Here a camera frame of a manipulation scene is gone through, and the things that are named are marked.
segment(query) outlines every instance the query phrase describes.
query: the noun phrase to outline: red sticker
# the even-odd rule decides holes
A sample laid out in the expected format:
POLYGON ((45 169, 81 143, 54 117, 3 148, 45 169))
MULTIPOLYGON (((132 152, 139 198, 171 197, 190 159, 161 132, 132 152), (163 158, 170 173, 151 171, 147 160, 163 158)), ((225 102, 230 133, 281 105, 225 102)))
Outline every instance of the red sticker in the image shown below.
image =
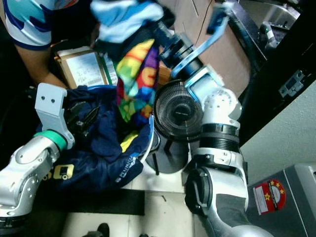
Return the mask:
POLYGON ((278 180, 269 180, 253 188, 259 215, 281 210, 285 205, 286 193, 278 180))

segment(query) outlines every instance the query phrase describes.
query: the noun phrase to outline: black shoe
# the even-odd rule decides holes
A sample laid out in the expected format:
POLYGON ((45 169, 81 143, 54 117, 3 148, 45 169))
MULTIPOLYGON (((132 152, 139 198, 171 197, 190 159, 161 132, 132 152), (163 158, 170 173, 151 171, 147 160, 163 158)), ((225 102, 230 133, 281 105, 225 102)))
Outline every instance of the black shoe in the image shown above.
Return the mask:
POLYGON ((98 227, 98 232, 101 232, 103 237, 109 237, 110 236, 110 228, 107 223, 102 223, 98 227))

